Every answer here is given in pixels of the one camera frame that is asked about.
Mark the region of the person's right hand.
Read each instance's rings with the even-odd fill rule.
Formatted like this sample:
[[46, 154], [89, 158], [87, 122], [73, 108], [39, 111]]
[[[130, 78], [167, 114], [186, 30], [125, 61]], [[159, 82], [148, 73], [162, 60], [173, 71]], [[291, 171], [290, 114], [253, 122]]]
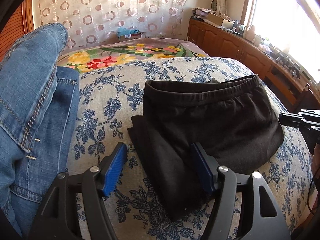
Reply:
[[319, 166], [320, 166], [320, 145], [316, 144], [313, 150], [313, 158], [311, 163], [312, 175], [315, 178], [319, 178]]

